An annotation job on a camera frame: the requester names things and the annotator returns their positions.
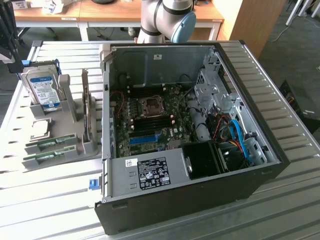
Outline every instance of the warning label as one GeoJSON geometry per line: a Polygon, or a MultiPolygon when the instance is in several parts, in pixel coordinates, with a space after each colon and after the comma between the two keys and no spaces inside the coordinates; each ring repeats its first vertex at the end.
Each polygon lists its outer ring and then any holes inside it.
{"type": "Polygon", "coordinates": [[[170,184],[170,176],[165,157],[138,161],[140,188],[152,189],[170,184]]]}

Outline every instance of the open computer tower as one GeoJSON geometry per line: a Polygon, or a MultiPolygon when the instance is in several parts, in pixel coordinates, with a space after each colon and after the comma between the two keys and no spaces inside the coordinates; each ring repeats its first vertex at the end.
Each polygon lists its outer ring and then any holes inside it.
{"type": "Polygon", "coordinates": [[[248,198],[290,164],[220,44],[107,48],[95,205],[106,234],[248,198]]]}

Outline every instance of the slotted metal surface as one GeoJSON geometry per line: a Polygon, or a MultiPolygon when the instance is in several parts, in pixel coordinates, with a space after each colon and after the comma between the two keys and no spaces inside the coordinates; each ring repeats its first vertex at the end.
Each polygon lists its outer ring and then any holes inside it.
{"type": "MultiPolygon", "coordinates": [[[[75,99],[82,94],[81,69],[88,68],[98,126],[103,89],[100,43],[44,42],[29,55],[34,61],[58,58],[62,73],[71,77],[75,99]]],[[[21,139],[33,117],[30,99],[19,83],[0,131],[0,239],[319,239],[319,146],[246,46],[220,43],[291,161],[276,179],[249,199],[106,236],[92,206],[99,196],[87,192],[89,179],[101,173],[100,159],[23,172],[21,139]]],[[[234,90],[228,76],[225,79],[234,90]]]]}

